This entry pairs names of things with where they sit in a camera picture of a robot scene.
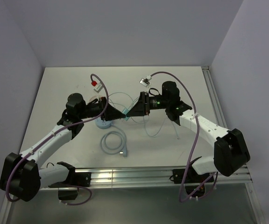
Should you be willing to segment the round blue power strip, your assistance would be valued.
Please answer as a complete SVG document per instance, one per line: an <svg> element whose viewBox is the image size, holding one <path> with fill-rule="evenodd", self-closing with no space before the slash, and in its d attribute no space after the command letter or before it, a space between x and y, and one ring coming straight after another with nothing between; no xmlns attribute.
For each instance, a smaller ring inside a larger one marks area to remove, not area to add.
<svg viewBox="0 0 269 224"><path fill-rule="evenodd" d="M108 129L111 127L111 125L113 123L112 121L105 121L101 117L95 119L94 122L95 122L95 125L97 126L97 128L99 128L99 129Z"/></svg>

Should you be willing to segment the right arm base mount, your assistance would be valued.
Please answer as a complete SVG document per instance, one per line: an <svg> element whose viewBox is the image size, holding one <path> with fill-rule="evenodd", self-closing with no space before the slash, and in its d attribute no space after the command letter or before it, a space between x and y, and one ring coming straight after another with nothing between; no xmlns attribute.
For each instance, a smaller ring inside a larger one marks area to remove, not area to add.
<svg viewBox="0 0 269 224"><path fill-rule="evenodd" d="M173 169L172 175L169 177L169 180L172 181L174 184L180 184L182 181L183 175L184 175L184 168ZM185 187L186 194L189 195L191 192L193 192L195 188L210 175L211 175L210 173L198 175L193 168L189 168L186 179L185 179L185 184L196 183L196 185ZM205 185L202 185L200 189L192 195L192 197L194 198L202 197L205 194L206 194L206 188L205 188Z"/></svg>

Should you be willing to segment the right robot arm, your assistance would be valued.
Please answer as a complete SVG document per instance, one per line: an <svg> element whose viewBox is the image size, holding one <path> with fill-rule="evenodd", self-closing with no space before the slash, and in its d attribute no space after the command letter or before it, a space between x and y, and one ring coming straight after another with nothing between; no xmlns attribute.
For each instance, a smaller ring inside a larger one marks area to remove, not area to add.
<svg viewBox="0 0 269 224"><path fill-rule="evenodd" d="M141 92L137 103L127 113L128 117L148 116L151 110L164 109L167 117L177 125L190 129L213 147L213 155L200 157L187 170L188 179L199 181L203 174L219 172L231 176L248 161L250 154L242 132L229 130L198 115L191 106L180 99L177 84L166 81L159 95Z"/></svg>

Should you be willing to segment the teal charger plug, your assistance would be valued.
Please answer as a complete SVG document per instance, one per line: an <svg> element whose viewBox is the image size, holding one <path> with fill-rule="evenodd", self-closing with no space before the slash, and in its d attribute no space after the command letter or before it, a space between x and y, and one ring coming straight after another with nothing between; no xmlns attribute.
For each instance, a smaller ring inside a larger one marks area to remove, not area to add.
<svg viewBox="0 0 269 224"><path fill-rule="evenodd" d="M125 118L124 118L125 121L128 121L129 118L130 118L129 116L127 116L128 112L129 112L129 110L128 110L127 108L125 108L125 109L122 111L122 113L125 115Z"/></svg>

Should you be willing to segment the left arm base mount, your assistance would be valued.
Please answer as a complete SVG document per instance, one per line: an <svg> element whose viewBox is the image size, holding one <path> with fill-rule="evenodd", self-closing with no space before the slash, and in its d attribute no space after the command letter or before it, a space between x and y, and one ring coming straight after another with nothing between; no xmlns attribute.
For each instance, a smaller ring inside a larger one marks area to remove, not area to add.
<svg viewBox="0 0 269 224"><path fill-rule="evenodd" d="M75 188L74 190L58 190L58 199L69 205L80 205L88 202L92 197L92 191L88 188L91 183L91 172L76 172L70 181L57 182L53 184L53 188ZM72 203L80 195L80 191L84 190L88 193L87 198L83 202Z"/></svg>

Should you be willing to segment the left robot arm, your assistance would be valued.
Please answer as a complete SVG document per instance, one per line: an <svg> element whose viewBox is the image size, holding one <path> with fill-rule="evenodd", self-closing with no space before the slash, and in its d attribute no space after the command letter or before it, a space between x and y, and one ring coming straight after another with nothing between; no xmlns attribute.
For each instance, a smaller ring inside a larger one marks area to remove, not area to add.
<svg viewBox="0 0 269 224"><path fill-rule="evenodd" d="M86 103L80 93L71 94L61 119L52 131L28 150L10 153L4 161L0 178L0 189L5 191L7 200L30 201L41 188L53 184L71 186L76 183L75 167L66 162L58 162L51 168L42 165L60 147L74 139L86 122L97 118L105 121L125 118L125 114L101 97Z"/></svg>

